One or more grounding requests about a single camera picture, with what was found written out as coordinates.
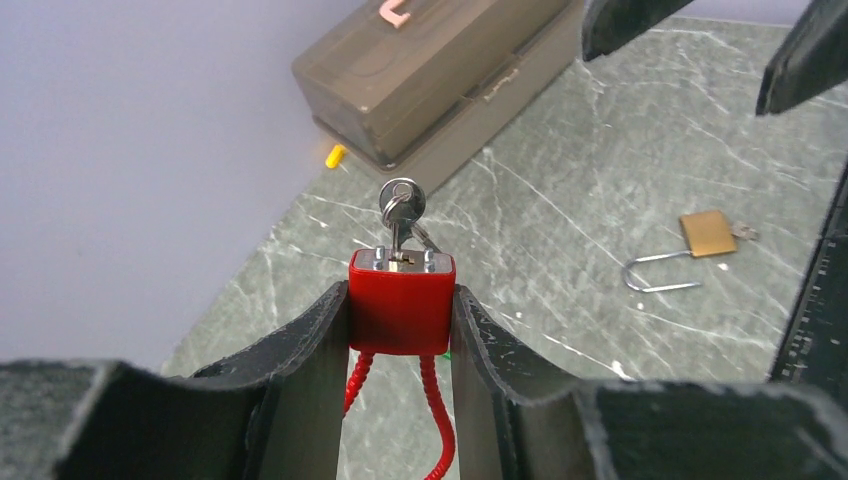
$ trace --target black robotic claw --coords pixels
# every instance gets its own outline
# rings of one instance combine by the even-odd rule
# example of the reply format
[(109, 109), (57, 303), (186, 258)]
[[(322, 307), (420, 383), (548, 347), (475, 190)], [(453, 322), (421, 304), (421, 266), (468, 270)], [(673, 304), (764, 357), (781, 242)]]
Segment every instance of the black robotic claw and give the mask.
[[(692, 0), (594, 0), (583, 59), (609, 55)], [(785, 112), (848, 79), (848, 0), (814, 0), (765, 69), (756, 114)]]
[[(188, 379), (0, 367), (0, 477), (334, 479), (347, 285)], [(848, 417), (795, 385), (581, 380), (454, 295), (462, 478), (844, 478)]]

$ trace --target red padlock body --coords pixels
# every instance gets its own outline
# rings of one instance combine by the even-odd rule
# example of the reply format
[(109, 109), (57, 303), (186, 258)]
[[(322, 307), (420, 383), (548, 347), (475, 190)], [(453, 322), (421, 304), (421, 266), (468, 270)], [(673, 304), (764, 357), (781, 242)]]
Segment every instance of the red padlock body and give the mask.
[(456, 263), (448, 273), (387, 272), (350, 260), (350, 347), (388, 355), (441, 355), (448, 349)]

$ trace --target black ruler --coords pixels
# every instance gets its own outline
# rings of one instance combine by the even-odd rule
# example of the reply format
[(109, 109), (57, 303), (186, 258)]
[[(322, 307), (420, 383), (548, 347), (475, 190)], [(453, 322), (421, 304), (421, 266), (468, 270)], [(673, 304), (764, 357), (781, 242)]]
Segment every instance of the black ruler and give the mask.
[(813, 251), (770, 381), (814, 385), (848, 409), (848, 163)]

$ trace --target pink handle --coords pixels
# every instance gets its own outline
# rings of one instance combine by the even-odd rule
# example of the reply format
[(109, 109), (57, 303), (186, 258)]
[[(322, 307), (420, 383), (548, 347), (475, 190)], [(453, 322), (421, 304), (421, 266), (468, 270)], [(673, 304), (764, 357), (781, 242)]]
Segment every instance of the pink handle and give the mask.
[(401, 6), (404, 0), (386, 0), (383, 2), (383, 5), (380, 6), (380, 16), (383, 17), (383, 20), (394, 25), (395, 28), (400, 28), (401, 25), (406, 23), (409, 20), (409, 17), (412, 15), (409, 12), (404, 13), (403, 15), (398, 15), (395, 13), (395, 8)]

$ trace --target marble surface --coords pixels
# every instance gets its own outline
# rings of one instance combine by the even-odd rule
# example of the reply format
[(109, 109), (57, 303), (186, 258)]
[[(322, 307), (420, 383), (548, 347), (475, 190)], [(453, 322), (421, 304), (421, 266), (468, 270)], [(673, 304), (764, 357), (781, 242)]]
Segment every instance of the marble surface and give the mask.
[[(755, 118), (777, 27), (671, 19), (576, 63), (428, 199), (422, 224), (509, 331), (581, 377), (764, 379), (848, 150), (848, 90)], [(294, 318), (354, 249), (387, 243), (379, 185), (348, 162), (273, 227), (164, 366), (187, 375)], [(721, 209), (760, 232), (735, 254), (684, 247), (678, 217)], [(439, 437), (414, 359), (378, 357), (343, 430), (340, 478), (420, 478)], [(439, 364), (450, 408), (447, 360)], [(458, 478), (454, 467), (448, 478)]]

